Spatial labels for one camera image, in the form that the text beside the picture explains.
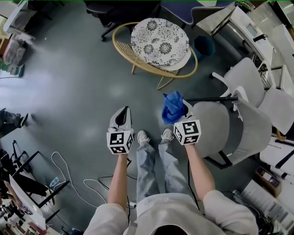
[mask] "trash bin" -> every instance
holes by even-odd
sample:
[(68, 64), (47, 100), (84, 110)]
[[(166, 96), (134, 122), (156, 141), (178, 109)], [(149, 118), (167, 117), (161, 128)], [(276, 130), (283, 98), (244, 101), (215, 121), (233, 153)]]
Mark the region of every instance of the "trash bin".
[(191, 46), (196, 54), (198, 62), (202, 59), (212, 56), (215, 53), (215, 44), (211, 38), (205, 36), (198, 36), (192, 46)]

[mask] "blue cloth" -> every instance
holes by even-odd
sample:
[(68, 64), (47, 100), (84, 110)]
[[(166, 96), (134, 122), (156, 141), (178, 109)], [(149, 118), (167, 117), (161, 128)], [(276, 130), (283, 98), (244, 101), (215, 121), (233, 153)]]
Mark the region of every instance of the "blue cloth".
[(184, 114), (185, 106), (183, 104), (183, 96), (177, 91), (169, 95), (164, 94), (164, 107), (162, 110), (164, 124), (176, 123)]

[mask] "box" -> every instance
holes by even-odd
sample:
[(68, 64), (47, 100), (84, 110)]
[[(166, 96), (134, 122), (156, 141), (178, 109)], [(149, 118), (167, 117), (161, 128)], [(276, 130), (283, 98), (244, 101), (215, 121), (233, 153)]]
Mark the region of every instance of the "box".
[(107, 147), (112, 154), (129, 153), (134, 142), (134, 130), (107, 132)]
[(281, 183), (272, 173), (266, 171), (262, 167), (258, 167), (256, 172), (260, 185), (271, 193), (274, 197), (279, 196), (281, 193)]
[(181, 145), (195, 144), (201, 135), (200, 121), (190, 120), (175, 123), (174, 134)]

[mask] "white sneaker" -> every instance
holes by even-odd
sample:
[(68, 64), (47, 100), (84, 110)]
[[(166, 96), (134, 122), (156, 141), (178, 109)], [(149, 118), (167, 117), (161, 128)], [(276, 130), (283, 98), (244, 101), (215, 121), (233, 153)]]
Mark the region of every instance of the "white sneaker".
[(161, 138), (163, 140), (172, 141), (174, 139), (174, 137), (173, 137), (173, 132), (171, 131), (171, 129), (169, 129), (169, 128), (165, 129), (163, 134), (161, 135)]
[(143, 131), (143, 130), (140, 130), (138, 132), (137, 138), (138, 138), (138, 143), (139, 144), (142, 143), (142, 142), (149, 142), (150, 141), (150, 138), (148, 137), (146, 132)]

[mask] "chair seat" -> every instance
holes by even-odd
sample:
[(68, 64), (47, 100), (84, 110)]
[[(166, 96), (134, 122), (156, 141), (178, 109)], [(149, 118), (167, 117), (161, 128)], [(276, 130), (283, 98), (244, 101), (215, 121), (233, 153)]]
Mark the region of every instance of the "chair seat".
[(276, 88), (270, 88), (258, 107), (282, 134), (286, 134), (294, 123), (294, 98)]
[(200, 120), (201, 136), (196, 148), (201, 157), (221, 151), (228, 139), (229, 113), (223, 104), (199, 102), (193, 107), (193, 115)]

